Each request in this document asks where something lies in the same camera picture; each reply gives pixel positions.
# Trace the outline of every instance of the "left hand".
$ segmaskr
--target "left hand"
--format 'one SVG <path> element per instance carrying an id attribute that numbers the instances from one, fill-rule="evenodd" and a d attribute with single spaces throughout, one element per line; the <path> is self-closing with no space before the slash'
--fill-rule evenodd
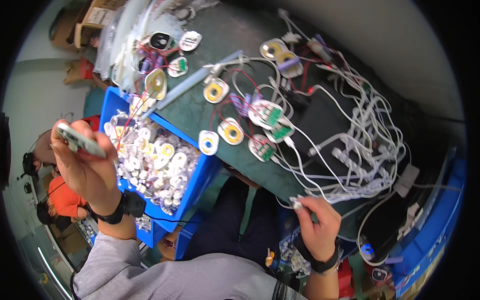
<path id="1" fill-rule="evenodd" d="M 68 148 L 64 139 L 57 134 L 59 123 L 68 124 L 66 120 L 57 121 L 52 128 L 50 138 L 57 167 L 65 183 L 74 193 L 84 198 L 92 208 L 95 207 L 98 210 L 95 210 L 97 214 L 111 215 L 117 206 L 106 207 L 102 203 L 120 201 L 121 192 L 117 188 L 117 173 L 113 165 L 114 159 L 117 158 L 117 150 L 105 134 L 93 132 L 85 121 L 78 120 L 70 126 L 86 138 L 96 141 L 107 154 L 107 158 L 101 159 L 88 154 L 74 153 Z"/>

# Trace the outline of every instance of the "black wristband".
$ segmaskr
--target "black wristband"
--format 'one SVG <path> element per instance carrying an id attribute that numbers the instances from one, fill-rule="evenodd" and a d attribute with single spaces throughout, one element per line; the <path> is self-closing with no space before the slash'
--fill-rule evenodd
<path id="1" fill-rule="evenodd" d="M 301 234 L 297 236 L 295 241 L 293 242 L 297 250 L 300 252 L 300 254 L 303 256 L 304 259 L 306 259 L 310 265 L 312 266 L 312 270 L 317 272 L 317 273 L 323 273 L 331 268 L 333 268 L 337 262 L 338 262 L 338 255 L 339 255 L 339 240 L 335 240 L 335 252 L 333 256 L 326 262 L 319 262 L 314 259 L 310 251 L 307 249 L 305 246 L 305 243 L 303 242 L 303 238 Z"/>
<path id="2" fill-rule="evenodd" d="M 100 220 L 115 225 L 121 222 L 123 215 L 132 214 L 135 217 L 141 217 L 145 211 L 145 206 L 146 202 L 139 194 L 125 190 L 122 193 L 119 205 L 113 214 L 109 216 L 97 216 Z"/>

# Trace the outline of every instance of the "right hand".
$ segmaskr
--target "right hand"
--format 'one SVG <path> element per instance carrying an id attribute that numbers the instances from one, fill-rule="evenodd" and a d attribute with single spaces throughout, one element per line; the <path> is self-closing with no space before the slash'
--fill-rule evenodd
<path id="1" fill-rule="evenodd" d="M 335 239 L 342 216 L 324 198 L 306 197 L 298 201 L 303 207 L 295 212 L 305 247 L 315 260 L 326 262 L 335 254 Z M 318 223 L 312 221 L 312 212 L 317 215 Z"/>

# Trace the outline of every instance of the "green workbench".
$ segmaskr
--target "green workbench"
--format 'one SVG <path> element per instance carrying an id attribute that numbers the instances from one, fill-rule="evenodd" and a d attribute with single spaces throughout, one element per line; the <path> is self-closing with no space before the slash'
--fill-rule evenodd
<path id="1" fill-rule="evenodd" d="M 319 32 L 305 22 L 297 22 L 297 20 L 295 22 L 302 30 L 305 29 L 304 32 L 306 34 L 313 35 L 315 32 Z M 273 10 L 247 10 L 229 4 L 219 4 L 213 8 L 198 12 L 196 17 L 187 25 L 187 29 L 202 34 L 203 39 L 197 49 L 185 53 L 185 57 L 188 60 L 188 73 L 179 78 L 168 77 L 168 90 L 171 90 L 203 65 L 216 63 L 237 50 L 243 50 L 243 53 L 249 57 L 260 57 L 259 48 L 263 42 L 272 38 L 280 38 L 287 32 L 285 22 L 280 19 Z M 331 43 L 330 41 L 328 42 L 331 45 L 335 45 L 334 41 Z M 269 66 L 269 64 L 258 61 L 252 61 L 248 65 L 245 65 L 244 71 L 251 76 L 257 84 L 268 84 L 268 77 L 272 76 L 275 78 L 276 76 L 275 70 Z M 307 86 L 318 83 L 320 80 L 325 80 L 325 78 L 319 78 L 318 73 L 318 69 L 314 64 L 311 64 L 308 72 Z M 300 86 L 300 82 L 301 77 L 293 80 L 295 86 Z M 253 84 L 241 73 L 237 76 L 237 84 L 243 93 L 253 93 Z M 157 110 L 156 113 L 189 137 L 198 140 L 198 134 L 201 130 L 209 130 L 212 111 L 221 104 L 221 102 L 219 104 L 207 102 L 203 97 L 203 88 L 204 86 L 202 84 L 197 84 L 162 110 Z M 236 92 L 231 84 L 230 92 Z M 263 89 L 261 93 L 265 99 L 269 99 L 272 95 L 272 90 Z M 222 108 L 222 116 L 224 118 L 233 117 L 237 119 L 238 114 L 232 105 L 226 104 Z M 221 119 L 218 114 L 216 114 L 213 121 L 213 129 L 215 132 L 219 121 L 221 121 Z M 241 124 L 244 131 L 250 132 L 250 127 L 246 121 L 242 121 Z M 255 133 L 263 134 L 263 131 L 259 127 L 254 126 L 254 131 Z M 248 150 L 248 138 L 245 138 L 243 142 L 237 146 L 229 145 L 220 138 L 216 155 L 255 183 L 277 195 L 280 199 L 287 200 L 290 196 L 305 194 L 302 186 L 295 180 L 290 172 L 283 170 L 272 161 L 266 163 L 260 162 Z M 287 159 L 294 165 L 298 164 L 293 157 L 290 157 L 290 159 L 287 157 Z M 332 184 L 332 181 L 319 180 L 318 183 L 320 185 L 322 185 L 322 183 L 327 185 Z M 344 214 L 364 201 L 365 199 L 357 199 L 338 203 L 334 205 L 334 208 L 340 214 Z M 348 238 L 356 238 L 357 230 L 358 220 L 356 220 L 355 214 L 353 214 L 342 222 L 340 235 Z"/>

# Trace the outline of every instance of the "blue plastic bin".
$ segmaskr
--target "blue plastic bin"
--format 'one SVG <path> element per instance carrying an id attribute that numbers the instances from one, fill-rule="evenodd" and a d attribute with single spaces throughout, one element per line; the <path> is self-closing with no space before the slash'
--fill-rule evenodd
<path id="1" fill-rule="evenodd" d="M 100 132 L 105 132 L 103 129 L 103 124 L 105 124 L 106 122 L 110 122 L 111 117 L 117 114 L 117 109 L 128 111 L 129 104 L 126 102 L 126 99 L 127 96 L 124 96 L 123 98 L 120 96 L 118 88 L 109 87 L 107 89 L 107 91 L 105 92 L 105 99 L 103 101 L 102 114 L 100 117 Z M 164 120 L 157 114 L 151 114 L 150 119 L 157 122 L 179 138 L 187 141 L 191 145 L 198 148 L 198 143 L 195 140 L 182 133 L 180 130 L 178 130 L 176 127 L 168 123 L 166 120 Z M 200 154 L 197 168 L 193 173 L 192 177 L 190 178 L 188 188 L 185 191 L 180 206 L 178 207 L 175 214 L 173 216 L 165 214 L 161 207 L 153 204 L 150 199 L 144 199 L 146 202 L 145 212 L 155 218 L 167 219 L 171 221 L 181 220 L 187 210 L 192 205 L 198 202 L 198 199 L 200 198 L 204 190 L 215 179 L 221 169 L 222 164 L 221 160 L 218 157 Z M 118 182 L 118 186 L 119 189 L 123 191 L 125 190 L 125 188 L 128 188 L 128 182 L 125 179 L 121 179 Z M 137 236 L 150 248 L 153 248 L 154 245 L 158 243 L 158 241 L 161 240 L 167 232 L 173 232 L 176 226 L 177 223 L 175 222 L 152 220 L 152 230 L 149 233 L 146 233 L 143 230 L 137 230 Z"/>
<path id="2" fill-rule="evenodd" d="M 192 239 L 193 234 L 197 231 L 198 226 L 204 220 L 204 213 L 196 211 L 190 218 L 190 221 L 195 223 L 187 223 L 182 230 L 180 230 L 177 237 L 177 245 L 175 245 L 175 260 L 180 260 L 187 249 L 187 245 Z"/>

